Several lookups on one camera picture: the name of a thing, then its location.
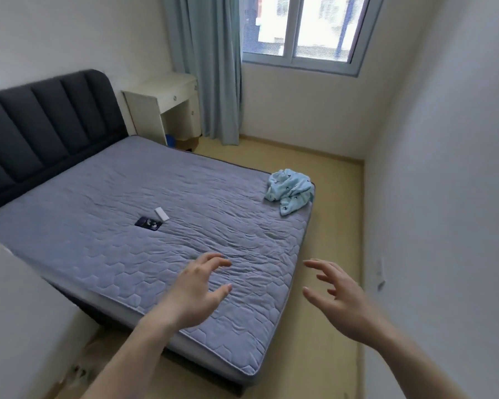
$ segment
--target window frame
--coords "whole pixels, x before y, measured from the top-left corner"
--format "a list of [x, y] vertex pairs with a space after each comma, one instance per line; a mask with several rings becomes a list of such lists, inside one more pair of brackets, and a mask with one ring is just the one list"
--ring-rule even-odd
[[368, 0], [364, 4], [359, 18], [359, 27], [353, 39], [349, 63], [294, 55], [299, 36], [303, 1], [290, 0], [283, 55], [273, 56], [244, 52], [243, 62], [358, 77], [383, 0]]

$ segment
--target white power bank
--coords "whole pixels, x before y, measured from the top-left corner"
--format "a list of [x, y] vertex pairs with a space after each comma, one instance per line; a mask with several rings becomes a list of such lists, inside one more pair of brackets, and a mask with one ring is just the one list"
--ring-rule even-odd
[[166, 222], [166, 221], [170, 220], [170, 218], [166, 215], [166, 213], [164, 212], [164, 210], [162, 208], [160, 208], [160, 207], [156, 208], [155, 212], [157, 213], [157, 215], [159, 216], [159, 218], [161, 219], [162, 222]]

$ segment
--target window mullion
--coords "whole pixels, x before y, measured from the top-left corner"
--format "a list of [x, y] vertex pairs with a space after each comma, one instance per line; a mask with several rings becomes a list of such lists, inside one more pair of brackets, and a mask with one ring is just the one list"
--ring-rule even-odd
[[286, 25], [285, 34], [285, 49], [284, 49], [284, 59], [289, 62], [292, 61], [294, 55], [297, 24], [299, 22], [299, 15], [301, 14], [301, 5], [303, 0], [290, 0], [290, 5], [288, 7], [288, 20]]

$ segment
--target forearm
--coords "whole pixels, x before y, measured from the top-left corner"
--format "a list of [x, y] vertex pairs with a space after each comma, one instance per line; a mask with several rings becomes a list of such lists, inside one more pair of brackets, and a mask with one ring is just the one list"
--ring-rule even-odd
[[174, 332], [170, 324], [145, 316], [85, 392], [83, 399], [144, 397], [159, 357]]
[[407, 399], [467, 399], [419, 346], [397, 329], [386, 330], [374, 348], [392, 370]]

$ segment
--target curtain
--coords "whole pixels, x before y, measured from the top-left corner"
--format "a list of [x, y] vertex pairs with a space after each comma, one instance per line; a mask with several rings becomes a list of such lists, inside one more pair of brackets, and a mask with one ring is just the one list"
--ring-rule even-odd
[[164, 0], [174, 68], [198, 78], [202, 132], [238, 144], [242, 117], [239, 0]]

